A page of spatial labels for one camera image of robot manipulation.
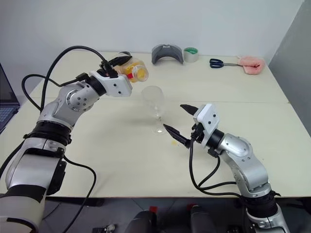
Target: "pink cloth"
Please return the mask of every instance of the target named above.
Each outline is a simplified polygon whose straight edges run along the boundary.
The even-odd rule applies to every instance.
[[[264,60],[251,56],[241,57],[238,64],[243,66],[246,74],[259,74],[264,68]]]

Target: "gray plastic object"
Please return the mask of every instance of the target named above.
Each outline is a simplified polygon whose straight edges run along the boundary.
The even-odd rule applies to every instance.
[[[217,233],[209,213],[201,206],[195,205],[191,209],[191,233]]]
[[[151,211],[139,212],[127,226],[125,233],[154,233],[156,229],[156,215]]]
[[[184,63],[183,53],[181,48],[176,45],[157,45],[152,49],[151,61],[155,64],[162,57],[172,57],[178,60],[181,64]]]

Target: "black cable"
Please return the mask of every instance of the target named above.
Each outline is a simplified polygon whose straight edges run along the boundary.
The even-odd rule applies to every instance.
[[[235,181],[228,181],[228,182],[222,182],[222,183],[218,183],[218,184],[215,184],[215,185],[212,185],[212,186],[208,186],[208,187],[203,187],[202,188],[201,186],[203,185],[203,183],[205,183],[209,178],[211,178],[216,173],[216,171],[218,170],[219,166],[220,166],[220,157],[218,156],[217,157],[217,165],[214,168],[214,170],[208,176],[206,176],[198,185],[202,190],[209,190],[209,189],[217,188],[217,187],[220,187],[220,186],[223,186],[223,185],[228,185],[228,184],[237,184]]]
[[[15,149],[14,151],[12,151],[12,153],[5,159],[4,163],[1,165],[0,167],[0,179],[1,176],[6,168],[6,166],[8,166],[9,162],[11,161],[11,159],[14,157],[14,155],[19,151],[19,149],[21,148],[21,146],[23,145],[24,141],[22,141]]]
[[[82,211],[82,209],[83,209],[83,207],[84,207],[84,205],[85,205],[85,203],[86,203],[86,200],[88,199],[89,195],[91,194],[91,192],[92,192],[92,190],[93,190],[93,188],[94,188],[94,186],[95,186],[95,183],[96,183],[96,173],[95,173],[95,171],[94,171],[93,169],[91,169],[89,166],[86,166],[86,165],[83,165],[83,164],[75,163],[75,162],[69,160],[65,155],[64,155],[64,160],[65,160],[66,162],[72,164],[72,165],[84,167],[84,168],[90,170],[90,171],[93,173],[93,175],[94,175],[94,181],[93,181],[92,187],[90,188],[90,190],[89,190],[89,192],[88,192],[86,198],[85,198],[84,201],[82,202],[80,209],[78,210],[78,212],[76,213],[76,215],[73,217],[73,219],[72,219],[72,221],[70,222],[70,224],[69,224],[69,225],[64,229],[64,231],[63,231],[63,233],[66,233],[66,232],[69,230],[69,228],[72,226],[72,224],[75,222],[75,220],[77,219],[77,217],[79,216],[80,212]]]
[[[29,74],[29,75],[25,76],[25,77],[23,78],[23,80],[21,81],[21,89],[23,90],[24,95],[26,96],[26,98],[27,98],[39,111],[41,111],[40,106],[36,104],[36,102],[29,96],[29,94],[28,94],[28,92],[27,92],[27,90],[26,90],[25,84],[26,84],[27,79],[29,79],[30,77],[39,77],[39,78],[42,78],[42,79],[45,79],[46,77],[43,76],[43,75],[40,75],[40,74]],[[52,82],[53,84],[55,84],[55,85],[58,86],[58,87],[61,87],[61,85],[59,85],[57,82],[55,82],[55,81],[52,80],[52,79],[48,79],[48,81]]]
[[[208,186],[208,187],[200,187],[201,190],[210,190],[210,189],[213,189],[213,188],[217,188],[217,187],[220,187],[220,186],[223,186],[223,185],[228,185],[228,184],[237,184],[235,181],[227,181],[227,182],[221,182],[221,183],[218,183],[218,184],[214,184],[214,185],[211,185],[211,186]]]
[[[220,166],[220,158],[219,158],[219,156],[218,156],[218,157],[217,157],[217,165],[216,165],[216,167],[214,168],[214,170],[213,170],[208,176],[206,176],[206,177],[199,183],[199,187],[201,187],[203,183],[205,183],[209,178],[211,178],[211,177],[216,173],[216,171],[218,170],[219,166]]]
[[[207,194],[207,195],[211,195],[211,196],[226,196],[226,195],[232,195],[232,196],[236,196],[238,198],[241,198],[240,194],[237,193],[233,193],[233,192],[225,192],[225,193],[210,193],[210,192],[206,192],[204,191],[202,188],[200,188],[194,179],[194,175],[193,175],[193,169],[192,169],[192,159],[193,159],[193,143],[194,143],[194,138],[191,138],[190,140],[190,155],[189,155],[189,172],[190,172],[190,177],[191,177],[191,181],[194,185],[194,187],[196,189],[198,189],[200,192]]]
[[[90,52],[93,52],[95,53],[96,55],[98,55],[102,61],[104,61],[104,63],[107,63],[109,64],[106,59],[99,53],[97,52],[96,50],[92,49],[92,48],[89,48],[89,47],[86,47],[86,46],[71,46],[67,49],[65,49],[64,51],[62,51],[57,57],[56,59],[53,61],[52,65],[50,66],[50,69],[45,77],[45,80],[44,80],[44,83],[43,83],[43,88],[42,88],[42,96],[41,96],[41,106],[40,106],[40,112],[42,112],[43,108],[44,108],[44,103],[45,103],[45,94],[46,94],[46,91],[47,91],[47,86],[48,86],[48,81],[49,81],[49,78],[50,78],[50,75],[54,69],[54,67],[56,66],[57,62],[66,54],[68,53],[69,51],[71,50],[76,50],[76,49],[80,49],[80,50],[87,50],[87,51],[90,51]]]
[[[45,220],[47,217],[49,217],[53,212],[61,205],[61,202],[51,211],[49,212],[45,217],[42,218],[42,220]]]
[[[77,79],[74,79],[74,80],[71,80],[71,81],[62,83],[62,84],[60,84],[60,86],[66,86],[66,85],[68,85],[68,84],[76,83],[77,81],[78,81]]]

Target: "laptop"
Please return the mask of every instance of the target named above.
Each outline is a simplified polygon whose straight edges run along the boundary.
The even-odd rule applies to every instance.
[[[20,104],[0,64],[0,133],[18,112],[19,107]]]

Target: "tape roll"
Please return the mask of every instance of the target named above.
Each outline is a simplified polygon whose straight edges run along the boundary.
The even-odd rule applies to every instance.
[[[188,47],[184,49],[184,61],[196,62],[199,59],[199,53],[196,48]]]

